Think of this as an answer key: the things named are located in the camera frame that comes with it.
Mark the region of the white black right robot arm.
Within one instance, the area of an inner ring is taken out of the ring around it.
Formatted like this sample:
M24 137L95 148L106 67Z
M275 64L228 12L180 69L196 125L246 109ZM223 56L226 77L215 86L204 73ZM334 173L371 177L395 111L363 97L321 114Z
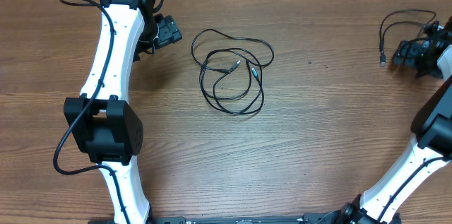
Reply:
M320 223L400 223L403 202L435 171L451 163L451 22L427 22L421 35L404 40L392 63L417 70L417 76L443 80L412 121L412 138L388 172L370 189Z

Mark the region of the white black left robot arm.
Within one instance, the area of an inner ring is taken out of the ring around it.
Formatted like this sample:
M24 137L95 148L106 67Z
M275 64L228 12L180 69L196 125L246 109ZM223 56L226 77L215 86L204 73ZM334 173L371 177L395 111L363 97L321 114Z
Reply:
M93 65L77 98L66 98L68 129L53 157L63 175L99 170L114 207L111 223L152 223L138 171L143 124L129 104L133 63L142 53L182 39L174 19L163 16L164 0L60 0L95 7L102 25Z

